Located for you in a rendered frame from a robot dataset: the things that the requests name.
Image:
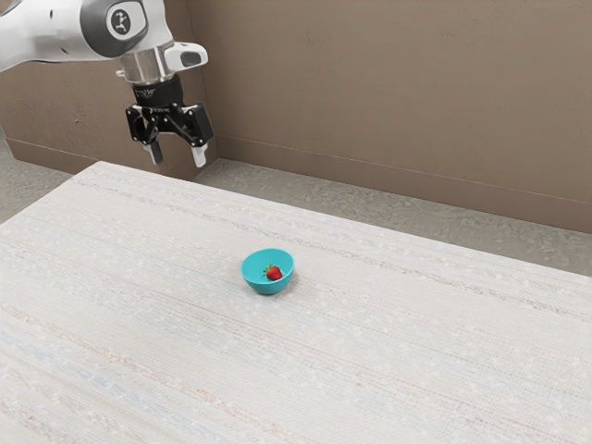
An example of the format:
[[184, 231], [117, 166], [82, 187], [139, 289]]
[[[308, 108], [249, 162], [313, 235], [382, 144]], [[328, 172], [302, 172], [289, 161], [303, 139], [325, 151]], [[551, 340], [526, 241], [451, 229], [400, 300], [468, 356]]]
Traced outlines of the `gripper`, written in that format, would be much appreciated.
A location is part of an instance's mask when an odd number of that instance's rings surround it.
[[163, 162], [159, 134], [176, 134], [191, 147], [194, 164], [204, 167], [213, 128], [202, 104], [184, 106], [178, 76], [150, 85], [132, 85], [135, 103], [126, 110], [130, 137], [142, 142], [155, 165]]

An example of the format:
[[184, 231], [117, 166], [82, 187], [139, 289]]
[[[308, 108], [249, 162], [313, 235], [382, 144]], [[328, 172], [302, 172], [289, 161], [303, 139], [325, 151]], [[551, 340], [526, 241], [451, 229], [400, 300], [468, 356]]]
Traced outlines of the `teal bowl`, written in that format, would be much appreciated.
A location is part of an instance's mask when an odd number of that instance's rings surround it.
[[[267, 269], [276, 267], [281, 273], [279, 279], [267, 276]], [[290, 283], [295, 269], [293, 256], [281, 249], [266, 248], [249, 254], [240, 265], [245, 282], [257, 293], [273, 295], [284, 290]]]

